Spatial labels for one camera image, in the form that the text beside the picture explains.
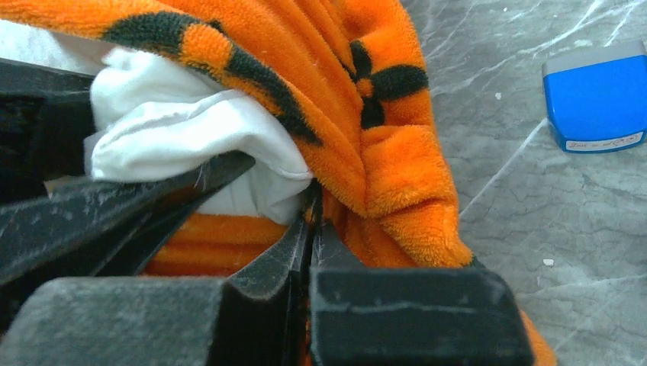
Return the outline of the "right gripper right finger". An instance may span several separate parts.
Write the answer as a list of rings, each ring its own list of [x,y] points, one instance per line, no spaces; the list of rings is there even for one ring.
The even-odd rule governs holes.
[[[310,273],[315,365],[531,365],[507,283],[476,266],[370,268],[319,226]]]

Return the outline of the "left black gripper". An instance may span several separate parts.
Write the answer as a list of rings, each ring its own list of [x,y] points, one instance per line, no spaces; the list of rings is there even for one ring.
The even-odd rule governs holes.
[[[95,132],[90,75],[1,61],[1,200],[47,195],[45,181],[84,173]],[[182,175],[136,184],[82,181],[1,208],[1,328],[43,283],[134,276],[211,196],[253,167],[227,152]]]

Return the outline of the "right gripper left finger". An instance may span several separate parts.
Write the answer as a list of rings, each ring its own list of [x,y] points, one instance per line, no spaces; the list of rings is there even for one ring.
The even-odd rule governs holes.
[[[3,365],[299,365],[311,228],[281,239],[228,278],[143,277],[186,210],[127,238],[115,230],[47,259],[2,287],[21,305]]]

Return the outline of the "orange patterned pillowcase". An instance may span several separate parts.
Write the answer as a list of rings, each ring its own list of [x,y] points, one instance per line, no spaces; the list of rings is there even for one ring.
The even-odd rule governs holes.
[[[285,128],[313,175],[295,218],[279,224],[210,215],[202,204],[140,275],[228,278],[306,217],[311,249],[299,365],[315,365],[310,268],[319,226],[331,224],[370,268],[485,268],[459,237],[458,196],[433,126],[426,63],[400,2],[3,1],[1,17],[161,56],[244,92]],[[155,182],[64,175],[45,181],[46,196],[1,200],[1,208],[82,181]],[[531,365],[556,364],[517,308]]]

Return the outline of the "white pillow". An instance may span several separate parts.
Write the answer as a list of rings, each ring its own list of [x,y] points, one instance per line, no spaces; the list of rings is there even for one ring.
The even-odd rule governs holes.
[[[72,141],[73,175],[158,181],[239,150],[255,165],[200,212],[295,218],[312,172],[285,128],[244,92],[152,53],[10,21],[1,23],[1,54],[92,76],[92,117]]]

